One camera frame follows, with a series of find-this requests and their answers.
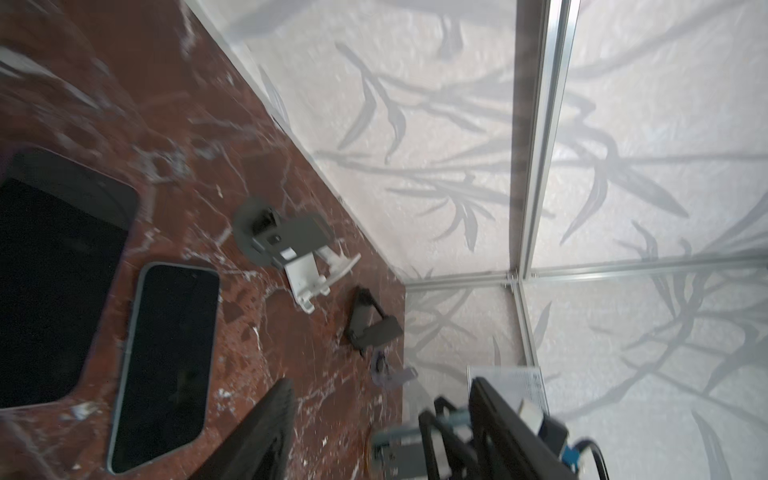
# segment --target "aluminum frame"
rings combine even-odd
[[[509,272],[467,273],[460,275],[436,276],[404,280],[402,284],[410,292],[445,290],[451,288],[472,288],[483,286],[509,286]]]
[[[529,282],[578,282],[603,280],[618,276],[661,275],[673,272],[700,270],[733,270],[768,266],[768,252],[740,253],[736,255],[700,255],[683,258],[664,258],[653,262],[616,262],[565,268],[533,269]]]
[[[523,341],[523,353],[525,354],[526,366],[538,367],[538,355],[536,353],[536,344],[533,337],[533,327],[531,326],[530,316],[528,315],[528,303],[525,301],[525,291],[523,286],[517,280],[511,285],[512,295],[515,298],[515,308],[518,314],[518,326]]]
[[[544,31],[540,43],[538,97],[531,139],[531,166],[528,169],[518,261],[520,277],[523,280],[527,280],[531,273],[538,223],[541,219],[580,4],[581,0],[552,0],[548,2],[545,11]]]

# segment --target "bamboo leaf pattern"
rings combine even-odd
[[[704,248],[704,251],[712,251],[721,247],[727,247],[729,241],[735,239],[747,228],[754,225],[760,218],[768,213],[768,192],[766,192],[757,204],[750,209],[746,215],[736,222],[731,228],[726,230],[722,235],[716,238],[712,243]]]
[[[652,181],[630,168],[620,168],[616,165],[608,167],[608,180],[612,181],[618,187],[633,194],[655,207],[675,214],[682,218],[688,218],[690,215],[680,205],[677,200],[659,184]]]
[[[639,370],[641,367],[634,365],[632,362],[627,361],[626,359],[622,359],[624,364],[628,366],[631,369]],[[669,385],[679,389],[681,392],[691,394],[693,396],[696,396],[698,399],[706,400],[707,402],[711,403],[712,405],[716,405],[720,407],[723,411],[730,413],[734,417],[743,420],[745,423],[754,424],[758,428],[762,429],[764,432],[768,432],[768,422],[766,422],[764,419],[761,419],[759,416],[754,415],[752,413],[749,413],[745,410],[742,410],[738,407],[734,407],[729,403],[723,402],[721,400],[715,399],[710,396],[705,396],[703,393],[699,392],[698,390],[684,384],[681,382],[678,382],[677,380],[673,379],[667,374],[664,374],[662,372],[658,372],[656,370],[651,370],[650,374],[654,377],[661,379],[668,383]]]
[[[694,248],[690,245],[688,240],[681,238],[677,241],[681,247],[683,247],[684,257],[690,257],[694,254]]]
[[[387,114],[387,121],[392,125],[392,129],[395,132],[395,140],[389,145],[389,150],[387,150],[386,155],[384,156],[385,163],[389,163],[392,154],[395,153],[397,147],[400,146],[402,139],[406,135],[406,116],[397,108],[390,108],[388,106],[387,110],[389,111]]]
[[[493,364],[496,366],[502,365],[502,351],[498,349],[498,343],[496,342],[496,336],[493,336]]]
[[[464,206],[464,239],[470,252],[475,251],[478,241],[478,218],[471,208]]]
[[[633,61],[645,55],[656,52],[659,48],[670,44],[672,41],[683,37],[685,34],[703,27],[708,21],[722,15],[724,12],[743,5],[746,0],[727,0],[703,8],[689,19],[669,28],[666,32],[656,35],[644,41],[642,44],[630,48],[613,58],[605,58],[592,65],[572,67],[568,69],[568,78],[573,80],[588,80],[611,73],[619,68],[631,64]]]
[[[264,83],[264,90],[266,90],[266,96],[269,97],[272,106],[275,107],[277,113],[285,121],[286,126],[290,127],[290,119],[288,118],[288,110],[286,109],[283,98],[280,97],[280,93],[275,87],[274,83],[270,80],[269,75],[266,74],[261,65],[259,65],[259,73],[261,74],[261,81]]]
[[[701,415],[691,412],[694,416],[696,425],[699,427],[701,441],[704,443],[704,451],[707,453],[707,463],[710,467],[710,480],[731,480],[728,462],[723,453],[723,446],[720,444],[720,438],[714,429],[707,423]]]
[[[552,307],[552,302],[547,303],[547,306],[541,311],[541,315],[538,317],[538,323],[533,332],[533,339],[536,348],[540,347],[544,342],[544,334],[547,332],[547,326],[549,326],[549,309]]]
[[[456,155],[452,155],[451,157],[448,157],[437,163],[444,164],[444,163],[453,162],[456,160],[464,160],[466,158],[479,157],[481,155],[488,155],[488,154],[503,154],[505,152],[508,152],[511,146],[512,146],[512,137],[492,138],[480,145],[469,148],[468,150],[465,150]]]
[[[339,150],[344,150],[362,135],[370,125],[371,120],[373,120],[373,114],[376,112],[376,99],[373,97],[373,92],[371,87],[368,86],[365,77],[362,78],[362,97],[360,112],[352,122],[344,138],[339,142],[339,146],[336,147]]]
[[[645,249],[636,247],[629,243],[618,240],[617,243],[625,248],[635,250],[643,261],[652,262],[659,259],[659,244],[656,241],[656,237],[650,234],[648,230],[645,230],[638,222],[632,220],[632,225],[645,240]],[[674,303],[672,301],[672,294],[670,292],[670,285],[667,282],[667,278],[663,275],[652,275],[651,280],[654,282],[656,291],[661,296],[664,304],[670,310],[672,316],[675,316]]]
[[[422,349],[427,346],[428,343],[433,341],[437,335],[440,334],[440,330],[442,329],[442,325],[437,325],[431,332],[424,335],[414,346],[409,347],[409,353],[419,353],[422,351]]]
[[[768,232],[760,232],[760,233],[755,233],[754,235],[749,235],[748,237],[741,238],[739,240],[731,240],[728,243],[727,249],[742,250],[741,248],[737,248],[737,247],[745,247],[748,245],[756,249],[765,249],[767,243],[768,243]]]
[[[456,0],[381,0],[382,3],[433,15],[449,15],[457,21],[494,28],[515,25],[515,10],[504,3],[479,0],[468,4]]]
[[[443,233],[439,234],[433,240],[442,240],[444,238],[450,237],[451,233],[456,231],[456,229],[458,228],[459,225],[462,224],[462,220],[464,219],[465,219],[464,206],[461,204],[456,205],[456,215],[453,217],[453,221],[451,222],[450,225],[448,225],[448,228],[446,228]]]
[[[705,395],[709,395],[729,374],[742,366],[759,362],[762,359],[762,352],[765,352],[765,348],[768,348],[768,342],[766,341],[768,337],[764,337],[761,341],[757,342],[759,335],[757,328],[750,324],[742,324],[740,326],[744,330],[744,343],[715,367],[715,370],[710,374],[707,386],[704,387],[703,393]]]
[[[432,212],[436,212],[437,210],[440,210],[440,209],[441,209],[441,208],[443,208],[445,205],[447,205],[447,204],[448,204],[448,202],[449,202],[449,200],[450,200],[450,199],[448,199],[448,198],[445,198],[445,199],[443,199],[443,201],[442,201],[442,202],[440,202],[439,204],[435,205],[434,207],[430,207],[430,208],[428,208],[428,209],[424,210],[423,212],[421,212],[420,214],[417,214],[416,216],[417,216],[417,217],[424,217],[425,215],[429,215],[429,214],[430,214],[430,213],[432,213]]]
[[[720,318],[730,322],[736,322],[738,319],[746,319],[760,323],[768,323],[768,300],[758,302],[740,310],[728,310],[726,312],[702,310],[699,314],[702,317]]]
[[[450,61],[464,50],[462,24],[453,17],[440,15],[442,42],[435,56],[443,61]]]
[[[515,116],[507,111],[472,103],[468,100],[465,100],[464,98],[459,97],[457,94],[447,93],[447,91],[440,91],[431,97],[430,101],[433,104],[445,105],[446,107],[453,108],[456,111],[461,111],[467,115],[471,115],[477,118],[485,118],[487,120],[502,122],[504,124],[509,124],[509,121],[511,120],[513,131],[515,131],[516,127],[520,127],[520,124],[522,124],[525,120],[530,121],[530,118]]]
[[[587,197],[587,203],[581,208],[576,218],[573,219],[568,229],[563,233],[563,237],[560,239],[560,245],[574,234],[592,215],[595,215],[600,207],[603,206],[605,198],[608,195],[608,180],[605,177],[599,177],[598,171],[595,171],[594,183],[592,184],[592,190]]]
[[[647,249],[650,255],[655,251],[655,238],[653,238],[649,232],[642,229],[638,223],[636,223],[635,227],[638,229],[638,231],[641,232],[641,234],[645,233],[646,241],[649,243],[649,247]],[[681,278],[678,278],[677,280],[674,279],[673,284],[675,285],[674,288],[676,290],[678,303],[680,305],[680,309],[677,314],[674,315],[670,322],[661,326],[654,327],[650,332],[647,332],[641,336],[640,339],[624,347],[624,349],[632,349],[646,342],[656,341],[655,335],[657,333],[664,331],[665,329],[669,329],[673,325],[679,325],[680,329],[673,335],[672,340],[665,342],[667,344],[667,348],[661,355],[658,356],[656,360],[643,366],[637,366],[636,368],[633,367],[636,372],[632,377],[624,380],[616,386],[612,386],[608,389],[608,391],[606,391],[605,394],[595,400],[592,400],[586,405],[582,405],[574,410],[571,410],[570,412],[561,413],[559,415],[560,418],[564,421],[569,421],[571,419],[576,419],[583,415],[587,415],[588,413],[593,412],[596,409],[600,409],[604,406],[620,402],[627,394],[627,392],[643,378],[649,375],[659,375],[659,370],[662,368],[662,366],[664,366],[666,361],[674,354],[678,348],[686,343],[690,334],[693,332],[694,321],[699,314],[699,309],[701,308],[704,297],[706,295],[705,286],[709,278],[712,276],[712,273],[712,271],[700,271],[693,274],[690,297],[686,297],[685,295],[685,284],[687,282],[686,274],[682,273],[683,276]]]
[[[478,187],[472,184],[472,177],[467,176],[465,181],[456,182],[450,180],[428,180],[427,183],[433,185],[436,190],[445,191],[449,194],[456,194],[463,198],[480,200],[490,204],[509,205],[509,196],[501,192],[489,190],[485,187]]]
[[[467,200],[466,204],[468,207],[470,207],[472,210],[476,211],[477,213],[481,214],[483,217],[489,219],[489,220],[495,220],[491,212],[487,211],[485,208],[483,208],[480,204],[477,204],[471,200]]]
[[[223,28],[223,36],[230,43],[240,43],[248,38],[268,35],[314,1],[269,0]]]
[[[463,128],[464,130],[474,131],[477,133],[485,133],[485,129],[483,127],[480,127],[479,125],[471,122],[470,120],[462,117],[461,115],[457,115],[450,111],[433,107],[429,104],[423,105],[422,110],[436,117],[446,118],[447,120],[450,120],[454,125],[456,125],[457,127]]]
[[[685,272],[676,272],[672,274],[672,290],[674,291],[674,297],[680,307],[688,304],[688,299],[685,297],[687,278],[688,274]]]
[[[448,309],[445,313],[441,313],[437,306],[443,304],[444,302],[450,300],[451,298],[455,297],[456,295],[459,295],[458,300],[456,303]],[[465,335],[469,335],[470,338],[475,339],[475,335],[473,333],[467,332],[465,329],[463,329],[460,325],[457,325],[453,320],[452,317],[458,312],[458,310],[464,306],[469,296],[472,294],[471,289],[464,289],[464,290],[439,290],[437,292],[423,292],[419,294],[410,294],[409,295],[409,302],[408,302],[408,311],[406,313],[411,312],[421,312],[421,313],[427,313],[429,315],[432,315],[435,317],[434,322],[428,323],[426,326],[435,326],[435,329],[430,333],[429,342],[431,342],[434,338],[436,338],[437,333],[440,332],[440,329],[443,328],[454,328],[458,331],[462,331]],[[419,346],[419,350],[425,346],[425,344],[417,344]]]
[[[416,190],[414,188],[388,188],[394,194],[403,195],[405,197],[416,198],[443,198],[445,195],[439,190]]]
[[[424,333],[424,332],[429,331],[430,329],[434,328],[437,325],[440,325],[440,322],[438,320],[434,320],[434,321],[431,321],[431,322],[427,322],[424,325],[409,326],[408,327],[408,331],[418,335],[420,333]],[[446,322],[446,323],[442,324],[442,327],[446,328],[446,329],[455,330],[457,332],[460,332],[460,333],[466,335],[470,339],[477,340],[477,336],[474,333],[470,332],[469,330],[467,330],[463,326],[456,325],[455,323]]]

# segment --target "phone stand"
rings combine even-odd
[[[360,260],[328,247],[333,232],[319,214],[285,220],[259,198],[247,199],[235,212],[232,234],[243,255],[258,266],[282,268],[293,299],[306,313],[315,311],[312,299],[330,294],[330,287]],[[328,264],[328,277],[320,275],[314,254]]]
[[[369,326],[371,308],[376,310],[381,320]],[[362,356],[369,346],[375,348],[401,336],[402,327],[397,323],[397,318],[394,315],[384,313],[384,309],[373,298],[370,290],[358,286],[352,314],[349,316],[349,325],[347,325],[344,335],[352,343],[352,346],[360,351]]]

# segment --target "blue connector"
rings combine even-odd
[[[560,460],[568,467],[573,473],[578,473],[578,459],[581,457],[581,453],[577,449],[573,449],[568,445],[563,449],[563,454],[560,455]]]

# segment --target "black phone stand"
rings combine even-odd
[[[379,322],[368,325],[371,307],[382,317]],[[349,316],[349,325],[344,332],[346,338],[352,343],[360,355],[369,346],[377,347],[391,342],[403,334],[402,327],[397,323],[394,315],[384,313],[379,302],[373,298],[371,291],[358,286],[355,292],[355,303],[352,307],[352,315]]]

